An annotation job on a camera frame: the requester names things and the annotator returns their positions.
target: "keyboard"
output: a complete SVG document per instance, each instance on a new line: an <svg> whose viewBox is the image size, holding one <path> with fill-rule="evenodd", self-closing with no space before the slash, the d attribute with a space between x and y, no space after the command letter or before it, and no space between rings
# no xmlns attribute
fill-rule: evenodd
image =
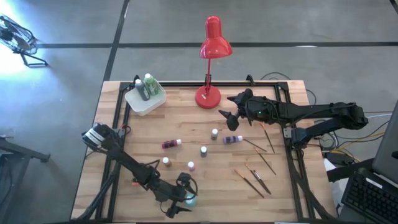
<svg viewBox="0 0 398 224"><path fill-rule="evenodd" d="M398 189L364 168L349 178L341 202L376 223L398 224Z"/></svg>

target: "wooden table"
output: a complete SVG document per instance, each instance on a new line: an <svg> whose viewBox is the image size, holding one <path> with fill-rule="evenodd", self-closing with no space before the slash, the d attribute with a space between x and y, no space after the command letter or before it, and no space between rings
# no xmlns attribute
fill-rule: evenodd
<svg viewBox="0 0 398 224"><path fill-rule="evenodd" d="M304 82L301 80L287 81L293 103L307 105L308 99ZM116 106L120 82L104 82L95 122L111 126ZM247 87L220 87L221 103L212 110L198 107L194 100L197 88L166 87L167 101L161 107L146 116L138 116L131 112L129 125L132 132L126 136L124 150L139 162L151 162L162 157L169 157L172 167L158 166L161 178L175 183L181 172L188 172L187 162L193 161L196 170L191 172L198 182L197 205L193 212L182 212L174 219L167 218L159 209L159 202L154 199L151 191L146 192L139 186L131 185L131 173L122 167L120 173L118 197L116 199L115 222L273 222L296 221L294 200L287 167L281 128L278 124L266 125L275 154L266 139L259 123L250 127L246 120L240 119L240 126L232 132L226 126L226 120L218 110L236 111L236 105L226 99L237 95ZM251 87L255 95L275 99L273 88ZM124 105L121 109L119 123L123 118ZM313 124L306 119L298 126L307 127ZM210 139L211 130L219 130L216 141ZM242 135L258 146L267 149L264 157L276 171L274 175L256 154L254 146L247 142L224 145L225 136ZM182 139L179 147L163 150L161 142L171 139ZM200 147L208 148L206 158L200 156ZM323 165L322 155L318 147L309 146L305 150L306 165L310 188L320 203L332 214L335 206L331 196L331 188ZM76 195L72 217L83 213L97 194L104 167L105 155L90 155L83 166L80 184ZM252 169L257 170L272 192L267 194L244 166L247 161ZM248 178L265 196L261 198L233 169L237 169ZM300 192L302 207L307 213L303 193ZM167 209L169 202L163 203Z"/></svg>

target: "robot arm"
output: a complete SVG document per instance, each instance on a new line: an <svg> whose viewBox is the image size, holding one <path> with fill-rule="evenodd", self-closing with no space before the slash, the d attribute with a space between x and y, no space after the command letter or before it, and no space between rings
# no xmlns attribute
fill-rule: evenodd
<svg viewBox="0 0 398 224"><path fill-rule="evenodd" d="M293 103L270 100L265 96L254 96L250 89L246 89L237 96L230 96L228 99L238 106L236 114L222 110L219 112L227 119L227 125L231 131L238 128L239 117L247 118L250 125L251 121L260 121L267 124L278 123L283 128L290 127L304 118L331 118L309 128L286 129L288 137L292 138L293 147L306 147L309 140L315 136L340 128L357 130L368 123L362 107L356 106L355 103L298 106Z"/></svg>
<svg viewBox="0 0 398 224"><path fill-rule="evenodd" d="M179 212L190 212L189 209L176 206L177 202L190 200L185 198L187 191L197 195L198 186L189 174L181 173L176 180L176 185L172 185L160 179L160 172L156 168L138 163L129 154L125 153L120 147L121 138L118 134L105 124L95 124L89 131L83 134L83 142L96 152L106 154L111 159L120 163L132 172L137 182L145 189L153 191L158 202L167 200L173 201L167 210L166 216L173 218ZM190 186L190 181L195 184L195 191Z"/></svg>

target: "gray floor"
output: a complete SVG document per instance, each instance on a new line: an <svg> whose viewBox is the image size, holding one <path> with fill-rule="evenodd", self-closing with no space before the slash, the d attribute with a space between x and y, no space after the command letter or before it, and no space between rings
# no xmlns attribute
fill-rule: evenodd
<svg viewBox="0 0 398 224"><path fill-rule="evenodd" d="M46 44L112 43L123 0L0 0L0 11ZM204 20L217 14L231 42L398 41L398 15L388 0L252 0L130 2L121 42L201 42ZM235 48L215 60L215 80L261 78L278 71L305 80L318 103L356 101L365 111L392 111L398 99L397 47ZM32 161L9 223L66 221L72 209L85 147L110 49L40 49L49 68L27 68L0 46L0 134L51 153ZM111 80L150 72L159 80L202 80L198 49L118 49ZM364 136L389 117L371 118ZM354 144L360 159L379 141Z"/></svg>

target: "lamp arm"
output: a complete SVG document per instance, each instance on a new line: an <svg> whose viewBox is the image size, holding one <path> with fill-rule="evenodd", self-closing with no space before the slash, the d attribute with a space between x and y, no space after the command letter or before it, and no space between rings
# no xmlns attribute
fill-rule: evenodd
<svg viewBox="0 0 398 224"><path fill-rule="evenodd" d="M210 91L210 83L211 83L210 65L211 65L211 59L209 58L208 65L207 65L206 86L205 86L206 96L209 94L209 91Z"/></svg>

